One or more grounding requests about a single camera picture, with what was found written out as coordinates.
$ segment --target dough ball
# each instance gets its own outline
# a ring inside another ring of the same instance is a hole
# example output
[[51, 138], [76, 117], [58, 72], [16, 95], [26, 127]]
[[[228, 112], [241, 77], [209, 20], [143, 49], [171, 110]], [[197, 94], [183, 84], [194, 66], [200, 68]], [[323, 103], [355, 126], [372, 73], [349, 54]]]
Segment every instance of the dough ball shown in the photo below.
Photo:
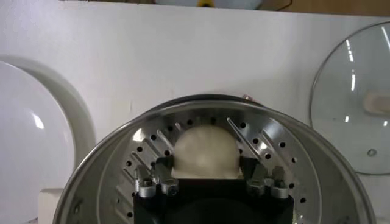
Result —
[[226, 130], [202, 125], [184, 132], [174, 149], [176, 178], [238, 178], [239, 151], [235, 138]]

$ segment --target metal bowl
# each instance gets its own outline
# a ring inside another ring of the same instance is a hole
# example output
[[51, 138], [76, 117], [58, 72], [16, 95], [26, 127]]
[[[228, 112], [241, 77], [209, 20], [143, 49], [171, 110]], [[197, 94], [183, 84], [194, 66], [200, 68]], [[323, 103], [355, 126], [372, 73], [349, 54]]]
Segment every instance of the metal bowl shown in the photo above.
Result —
[[157, 106], [101, 141], [70, 178], [55, 224], [133, 223], [134, 169], [149, 169], [187, 129], [216, 125], [243, 155], [286, 170], [296, 223], [375, 223], [370, 201], [341, 154], [303, 123], [242, 98], [196, 95]]

